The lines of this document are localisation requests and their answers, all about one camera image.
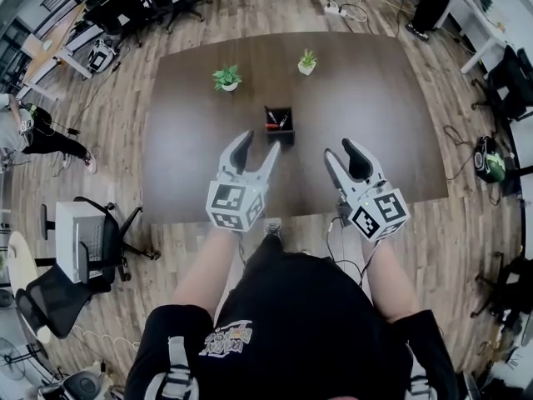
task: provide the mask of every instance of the desk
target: desk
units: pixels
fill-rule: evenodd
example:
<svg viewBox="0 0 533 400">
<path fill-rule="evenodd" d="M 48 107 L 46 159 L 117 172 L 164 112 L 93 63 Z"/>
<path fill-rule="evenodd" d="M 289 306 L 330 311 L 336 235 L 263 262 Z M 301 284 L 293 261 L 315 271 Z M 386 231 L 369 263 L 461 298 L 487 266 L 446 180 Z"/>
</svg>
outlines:
<svg viewBox="0 0 533 400">
<path fill-rule="evenodd" d="M 85 78 L 91 78 L 92 74 L 79 62 L 72 57 L 72 51 L 66 47 L 69 33 L 73 29 L 76 22 L 81 18 L 84 4 L 76 6 L 70 13 L 68 13 L 59 23 L 52 28 L 46 36 L 42 38 L 42 42 L 52 41 L 52 45 L 48 50 L 40 49 L 39 53 L 35 55 L 33 60 L 27 66 L 26 74 L 22 82 L 29 88 L 35 89 L 35 91 L 41 93 L 48 99 L 55 101 L 56 96 L 51 94 L 46 89 L 39 87 L 37 82 L 33 82 L 33 77 L 54 58 L 60 58 L 74 69 L 79 71 Z"/>
<path fill-rule="evenodd" d="M 442 24 L 446 20 L 446 17 L 450 14 L 450 10 L 452 9 L 453 5 L 455 4 L 457 0 L 450 0 L 448 3 L 448 6 L 444 13 L 442 13 L 441 18 L 436 23 L 436 27 L 440 28 L 442 27 Z M 485 42 L 485 44 L 468 60 L 468 62 L 461 68 L 461 72 L 463 74 L 468 73 L 474 65 L 478 61 L 483 58 L 483 55 L 485 52 L 487 52 L 489 49 L 491 49 L 494 46 L 506 46 L 506 35 L 498 28 L 496 27 L 489 19 L 486 17 L 486 15 L 481 11 L 481 9 L 477 6 L 476 2 L 474 0 L 463 0 L 471 9 L 471 16 L 477 18 L 481 25 L 483 25 L 483 28 L 488 32 L 489 38 Z M 460 36 L 464 36 L 465 34 L 468 34 L 468 28 L 470 26 L 470 23 L 465 25 L 463 29 L 460 32 Z"/>
<path fill-rule="evenodd" d="M 305 48 L 318 57 L 298 71 Z M 238 65 L 235 92 L 212 74 Z M 150 223 L 207 221 L 209 182 L 221 152 L 247 129 L 255 170 L 268 153 L 264 106 L 292 107 L 296 139 L 274 167 L 266 215 L 334 212 L 338 193 L 323 162 L 331 148 L 347 163 L 351 138 L 381 162 L 408 203 L 446 197 L 444 167 L 426 100 L 397 39 L 350 32 L 246 37 L 163 57 L 153 87 L 142 156 L 143 217 Z"/>
<path fill-rule="evenodd" d="M 37 264 L 32 258 L 26 240 L 18 231 L 13 232 L 9 238 L 8 246 L 14 251 L 14 257 L 10 257 L 10 253 L 7 254 L 7 270 L 9 271 L 13 295 L 15 295 L 18 289 L 25 289 L 30 282 L 38 277 Z M 33 333 L 26 320 L 24 322 Z M 48 327 L 41 327 L 34 335 L 41 343 L 49 343 L 52 338 Z"/>
</svg>

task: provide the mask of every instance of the round table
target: round table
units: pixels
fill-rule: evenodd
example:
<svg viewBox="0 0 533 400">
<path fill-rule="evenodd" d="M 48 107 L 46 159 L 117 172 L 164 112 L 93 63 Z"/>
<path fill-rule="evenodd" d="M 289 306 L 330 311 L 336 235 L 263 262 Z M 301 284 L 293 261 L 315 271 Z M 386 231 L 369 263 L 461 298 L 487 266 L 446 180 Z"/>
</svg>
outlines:
<svg viewBox="0 0 533 400">
<path fill-rule="evenodd" d="M 27 246 L 24 236 L 15 231 L 9 238 L 7 249 L 7 270 L 9 271 L 9 281 L 13 290 L 13 295 L 17 293 L 18 289 L 25 289 L 26 286 L 39 277 L 37 273 L 37 264 L 32 258 L 30 249 Z M 24 322 L 29 327 L 30 331 L 35 335 L 41 343 L 49 343 L 52 334 L 48 327 L 41 327 L 37 333 L 34 333 L 26 319 Z"/>
</svg>

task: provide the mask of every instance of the black t-shirt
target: black t-shirt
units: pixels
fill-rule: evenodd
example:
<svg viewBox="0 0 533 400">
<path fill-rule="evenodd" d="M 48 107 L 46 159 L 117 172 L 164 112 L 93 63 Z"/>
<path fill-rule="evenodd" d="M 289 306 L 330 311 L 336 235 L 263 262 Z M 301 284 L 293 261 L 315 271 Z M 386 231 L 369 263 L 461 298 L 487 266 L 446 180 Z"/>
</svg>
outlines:
<svg viewBox="0 0 533 400">
<path fill-rule="evenodd" d="M 326 258 L 285 254 L 245 275 L 214 329 L 199 307 L 155 309 L 127 379 L 126 400 L 143 399 L 154 376 L 169 371 L 168 340 L 178 336 L 200 399 L 403 400 L 411 388 L 410 350 L 438 398 L 457 397 L 432 312 L 387 323 L 357 284 Z"/>
</svg>

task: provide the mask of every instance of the green plant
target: green plant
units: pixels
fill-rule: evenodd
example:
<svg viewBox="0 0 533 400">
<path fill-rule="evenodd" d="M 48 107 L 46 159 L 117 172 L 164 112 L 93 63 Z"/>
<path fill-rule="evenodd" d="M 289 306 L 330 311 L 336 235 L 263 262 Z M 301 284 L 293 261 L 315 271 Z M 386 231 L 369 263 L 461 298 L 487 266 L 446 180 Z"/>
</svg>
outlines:
<svg viewBox="0 0 533 400">
<path fill-rule="evenodd" d="M 224 68 L 221 71 L 215 71 L 213 77 L 215 78 L 216 90 L 220 89 L 222 86 L 229 86 L 233 83 L 242 82 L 241 76 L 237 73 L 237 65 Z"/>
<path fill-rule="evenodd" d="M 312 51 L 306 49 L 303 53 L 303 56 L 300 58 L 300 63 L 305 68 L 312 68 L 316 64 L 316 56 Z"/>
</svg>

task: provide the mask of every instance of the chair wheel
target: chair wheel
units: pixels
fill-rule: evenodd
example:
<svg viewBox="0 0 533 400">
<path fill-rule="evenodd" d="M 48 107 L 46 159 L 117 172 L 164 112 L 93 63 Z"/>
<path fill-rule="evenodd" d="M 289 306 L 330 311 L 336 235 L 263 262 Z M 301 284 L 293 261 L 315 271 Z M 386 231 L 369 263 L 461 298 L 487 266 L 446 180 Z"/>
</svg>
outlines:
<svg viewBox="0 0 533 400">
<path fill-rule="evenodd" d="M 158 250 L 146 251 L 147 255 L 150 255 L 150 261 L 156 261 L 161 257 L 161 252 Z"/>
</svg>

